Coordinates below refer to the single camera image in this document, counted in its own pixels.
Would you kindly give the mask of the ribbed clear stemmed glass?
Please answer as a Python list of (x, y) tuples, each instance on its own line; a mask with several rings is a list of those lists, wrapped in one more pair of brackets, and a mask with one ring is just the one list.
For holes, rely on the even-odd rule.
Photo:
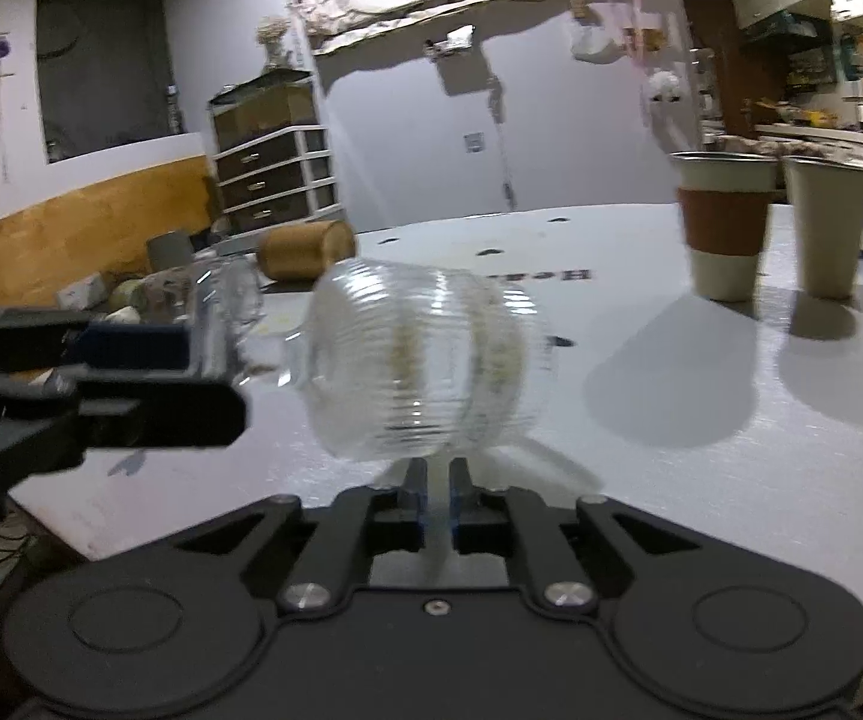
[(296, 327), (269, 343), (272, 382), (301, 401), (324, 472), (293, 468), (317, 491), (360, 463), (428, 465), (427, 548), (379, 567), (379, 582), (498, 589), (507, 569), (451, 543), (448, 465), (518, 460), (546, 449), (537, 429), (557, 349), (541, 304), (519, 284), (464, 270), (344, 260), (316, 283)]

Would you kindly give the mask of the clear glass mug brown bands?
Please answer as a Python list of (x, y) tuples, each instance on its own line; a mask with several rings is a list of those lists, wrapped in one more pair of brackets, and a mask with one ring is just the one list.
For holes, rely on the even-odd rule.
[(212, 257), (142, 280), (145, 317), (174, 323), (189, 337), (189, 371), (244, 385), (277, 371), (251, 333), (264, 319), (259, 271), (248, 257)]

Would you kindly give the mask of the white paper cup yellow print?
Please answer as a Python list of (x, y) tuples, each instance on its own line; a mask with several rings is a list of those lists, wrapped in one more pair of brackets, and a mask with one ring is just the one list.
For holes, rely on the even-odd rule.
[(133, 305), (124, 305), (121, 309), (112, 310), (103, 317), (105, 322), (120, 323), (121, 325), (139, 325), (142, 316)]

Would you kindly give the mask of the brown cork sleeve cup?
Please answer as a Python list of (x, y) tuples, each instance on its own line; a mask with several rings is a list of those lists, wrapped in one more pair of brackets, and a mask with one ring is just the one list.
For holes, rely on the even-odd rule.
[(345, 221), (311, 221), (272, 227), (256, 247), (259, 270), (272, 281), (316, 281), (331, 266), (358, 254), (355, 231)]

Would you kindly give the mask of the beige cup brown sleeve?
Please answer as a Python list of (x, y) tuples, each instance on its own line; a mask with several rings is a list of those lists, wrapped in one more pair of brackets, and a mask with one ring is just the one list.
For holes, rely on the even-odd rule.
[(669, 161), (678, 173), (676, 197), (695, 293), (710, 301), (750, 301), (778, 161), (728, 151), (678, 151)]

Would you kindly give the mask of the plain beige tall cup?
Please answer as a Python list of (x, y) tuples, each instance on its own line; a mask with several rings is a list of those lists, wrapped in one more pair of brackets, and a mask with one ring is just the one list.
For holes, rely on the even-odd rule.
[(784, 156), (795, 215), (798, 283), (819, 299), (850, 299), (863, 242), (863, 161)]

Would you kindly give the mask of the grey cylindrical bin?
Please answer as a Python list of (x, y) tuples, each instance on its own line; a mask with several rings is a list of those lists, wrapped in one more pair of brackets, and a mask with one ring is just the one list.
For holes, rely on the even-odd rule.
[(152, 273), (182, 268), (194, 262), (194, 245), (184, 229), (163, 232), (160, 236), (148, 239), (145, 249)]

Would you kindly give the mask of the white three drawer cabinet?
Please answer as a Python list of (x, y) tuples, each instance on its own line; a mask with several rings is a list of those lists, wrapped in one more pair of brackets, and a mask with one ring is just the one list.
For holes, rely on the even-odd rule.
[(340, 210), (327, 130), (290, 125), (217, 154), (221, 211), (233, 234), (314, 221)]

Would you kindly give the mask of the glass fish tank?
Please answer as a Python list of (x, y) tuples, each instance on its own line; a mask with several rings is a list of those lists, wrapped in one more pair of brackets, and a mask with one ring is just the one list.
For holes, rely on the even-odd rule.
[(317, 122), (308, 70), (280, 67), (224, 89), (208, 101), (218, 151), (294, 125)]

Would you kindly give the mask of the dried flower bouquet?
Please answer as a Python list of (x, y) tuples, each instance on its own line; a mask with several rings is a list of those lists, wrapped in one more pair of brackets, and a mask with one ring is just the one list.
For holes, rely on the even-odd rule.
[(290, 43), (292, 18), (285, 15), (264, 16), (256, 28), (256, 43), (264, 50), (264, 71), (295, 68), (295, 52)]

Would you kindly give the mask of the chair draped with cloth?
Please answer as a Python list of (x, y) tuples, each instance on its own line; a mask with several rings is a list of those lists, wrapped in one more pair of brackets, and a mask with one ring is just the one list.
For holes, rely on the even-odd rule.
[(745, 138), (734, 133), (706, 133), (703, 137), (703, 149), (705, 151), (724, 151), (724, 153), (758, 154), (759, 156), (770, 156), (770, 158), (784, 158), (784, 156), (809, 156), (809, 158), (820, 158), (831, 160), (835, 156), (835, 149), (820, 143), (808, 142), (799, 138), (767, 137)]

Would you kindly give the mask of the white plush sheep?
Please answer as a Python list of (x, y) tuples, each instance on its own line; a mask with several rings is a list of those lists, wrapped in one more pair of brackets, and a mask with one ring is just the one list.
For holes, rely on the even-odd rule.
[(651, 71), (646, 75), (643, 94), (648, 103), (678, 103), (684, 99), (684, 82), (671, 70)]

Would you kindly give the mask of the white wall power socket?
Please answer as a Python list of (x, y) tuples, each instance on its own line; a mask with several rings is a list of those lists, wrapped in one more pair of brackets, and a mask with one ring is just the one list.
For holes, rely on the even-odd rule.
[(101, 273), (91, 273), (56, 293), (57, 305), (67, 310), (93, 309), (106, 300), (107, 286)]

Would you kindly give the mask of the wall switch plate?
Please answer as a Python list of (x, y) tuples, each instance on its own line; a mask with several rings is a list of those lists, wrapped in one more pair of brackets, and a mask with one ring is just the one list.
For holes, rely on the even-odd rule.
[(464, 137), (464, 146), (468, 153), (480, 153), (482, 149), (486, 148), (484, 135), (480, 132), (468, 133), (468, 135)]

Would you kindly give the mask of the small wall shelf with items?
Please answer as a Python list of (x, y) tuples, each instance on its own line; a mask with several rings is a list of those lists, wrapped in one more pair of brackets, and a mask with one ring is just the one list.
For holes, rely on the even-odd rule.
[(474, 49), (475, 26), (464, 25), (446, 32), (440, 39), (427, 39), (423, 44), (425, 55), (433, 62)]

